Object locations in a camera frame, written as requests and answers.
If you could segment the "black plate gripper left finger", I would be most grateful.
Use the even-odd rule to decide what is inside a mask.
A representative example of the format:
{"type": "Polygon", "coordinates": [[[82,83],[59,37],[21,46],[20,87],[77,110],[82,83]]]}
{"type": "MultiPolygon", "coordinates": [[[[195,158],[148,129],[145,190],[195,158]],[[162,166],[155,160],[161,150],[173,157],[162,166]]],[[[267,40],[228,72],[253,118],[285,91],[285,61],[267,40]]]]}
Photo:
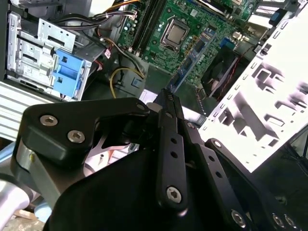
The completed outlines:
{"type": "Polygon", "coordinates": [[[86,178],[86,159],[97,152],[136,143],[139,151],[184,153],[173,97],[162,90],[153,107],[136,98],[31,106],[20,127],[20,166],[54,207],[86,178]]]}

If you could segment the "black bar gripper right finger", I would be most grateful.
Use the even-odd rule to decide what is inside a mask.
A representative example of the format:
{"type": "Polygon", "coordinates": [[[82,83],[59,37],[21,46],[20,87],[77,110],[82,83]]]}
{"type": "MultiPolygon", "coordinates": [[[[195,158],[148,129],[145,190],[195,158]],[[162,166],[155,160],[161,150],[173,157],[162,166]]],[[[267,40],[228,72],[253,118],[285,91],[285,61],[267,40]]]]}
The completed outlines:
{"type": "Polygon", "coordinates": [[[270,191],[217,139],[203,141],[184,119],[180,99],[173,97],[185,152],[198,173],[197,205],[210,231],[299,231],[270,191]]]}

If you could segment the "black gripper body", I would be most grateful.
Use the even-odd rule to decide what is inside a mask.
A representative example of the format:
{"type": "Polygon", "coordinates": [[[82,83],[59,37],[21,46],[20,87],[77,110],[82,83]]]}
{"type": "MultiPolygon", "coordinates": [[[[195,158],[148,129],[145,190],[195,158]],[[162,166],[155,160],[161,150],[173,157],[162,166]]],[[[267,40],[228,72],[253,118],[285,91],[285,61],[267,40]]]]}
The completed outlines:
{"type": "Polygon", "coordinates": [[[182,151],[143,150],[70,186],[47,231],[229,231],[202,172],[182,151]]]}

